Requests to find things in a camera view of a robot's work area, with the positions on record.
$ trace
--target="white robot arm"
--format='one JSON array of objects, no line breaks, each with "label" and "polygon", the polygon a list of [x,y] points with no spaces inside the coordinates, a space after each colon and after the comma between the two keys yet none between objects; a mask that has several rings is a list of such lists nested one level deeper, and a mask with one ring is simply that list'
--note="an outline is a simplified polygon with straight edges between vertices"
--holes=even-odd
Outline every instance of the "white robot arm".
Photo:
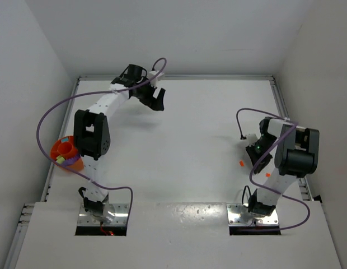
[{"label": "white robot arm", "polygon": [[[266,117],[260,122],[261,137],[251,141],[246,152],[254,165],[258,159],[272,146],[272,144],[288,129],[293,126],[291,122],[282,119]],[[248,201],[248,212],[270,216],[280,196],[288,187],[307,174],[312,174],[318,164],[319,131],[315,129],[296,127],[280,144],[278,144],[274,165],[275,169],[264,183],[266,188],[258,188]],[[269,154],[258,164],[255,174],[267,166],[272,156]]]},{"label": "white robot arm", "polygon": [[74,144],[82,157],[85,172],[91,178],[87,187],[79,189],[79,192],[84,200],[84,207],[97,215],[103,214],[103,201],[107,199],[108,191],[97,187],[92,182],[105,185],[103,157],[110,147],[108,126],[110,118],[132,96],[155,111],[164,110],[165,89],[160,89],[158,96],[153,97],[156,82],[163,77],[163,73],[149,84],[135,90],[123,91],[150,79],[158,72],[146,72],[146,76],[142,76],[143,71],[146,70],[130,64],[119,77],[112,81],[110,85],[110,90],[114,91],[112,94],[105,94],[85,111],[78,110],[74,117]]}]

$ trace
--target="white wall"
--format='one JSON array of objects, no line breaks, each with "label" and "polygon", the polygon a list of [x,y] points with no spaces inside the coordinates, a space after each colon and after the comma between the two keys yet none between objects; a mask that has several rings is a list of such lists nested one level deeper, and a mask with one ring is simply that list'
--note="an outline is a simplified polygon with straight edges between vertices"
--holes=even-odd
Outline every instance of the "white wall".
[{"label": "white wall", "polygon": [[315,1],[278,82],[290,117],[320,130],[311,183],[347,268],[347,0]]},{"label": "white wall", "polygon": [[[43,190],[49,164],[36,144],[37,122],[72,86],[24,0],[0,0],[0,268],[23,204],[38,201]],[[43,128],[47,150],[64,111]]]},{"label": "white wall", "polygon": [[67,70],[272,74],[313,0],[26,0]]}]

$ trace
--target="red wire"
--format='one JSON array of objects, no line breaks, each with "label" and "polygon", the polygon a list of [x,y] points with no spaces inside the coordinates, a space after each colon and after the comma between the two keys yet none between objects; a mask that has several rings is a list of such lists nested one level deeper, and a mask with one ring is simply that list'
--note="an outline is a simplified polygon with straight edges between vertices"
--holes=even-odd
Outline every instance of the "red wire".
[{"label": "red wire", "polygon": [[102,228],[102,223],[100,224],[100,231],[102,231],[105,235],[114,235],[114,233],[112,231],[105,231]]},{"label": "red wire", "polygon": [[100,224],[100,230],[101,230],[105,235],[108,235],[107,232],[102,228],[102,223]]}]

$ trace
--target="white platform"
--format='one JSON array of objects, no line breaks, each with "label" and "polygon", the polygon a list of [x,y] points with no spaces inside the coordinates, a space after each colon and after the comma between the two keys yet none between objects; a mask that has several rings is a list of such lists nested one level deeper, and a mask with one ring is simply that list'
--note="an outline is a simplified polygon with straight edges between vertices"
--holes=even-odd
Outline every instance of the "white platform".
[{"label": "white platform", "polygon": [[[110,81],[81,81],[77,93]],[[107,185],[134,189],[126,237],[74,236],[86,181],[55,168],[47,202],[37,203],[17,269],[23,268],[340,268],[320,204],[304,226],[279,236],[230,236],[226,203],[240,202],[248,170],[235,122],[241,107],[278,113],[269,81],[166,80],[165,111],[130,99],[109,123]],[[100,96],[77,99],[72,111]],[[73,133],[71,113],[65,135]],[[242,112],[245,133],[263,115]],[[270,164],[255,180],[263,182]],[[301,198],[298,184],[288,195]],[[111,192],[128,202],[129,192]],[[281,200],[281,226],[306,215]]]}]

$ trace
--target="yellow object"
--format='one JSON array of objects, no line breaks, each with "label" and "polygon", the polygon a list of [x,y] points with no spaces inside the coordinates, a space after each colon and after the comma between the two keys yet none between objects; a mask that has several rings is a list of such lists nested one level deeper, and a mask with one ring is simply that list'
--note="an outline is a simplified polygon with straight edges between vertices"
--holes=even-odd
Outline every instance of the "yellow object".
[{"label": "yellow object", "polygon": [[57,157],[57,163],[58,163],[58,164],[61,164],[63,161],[65,161],[65,159],[59,155],[59,156]]}]

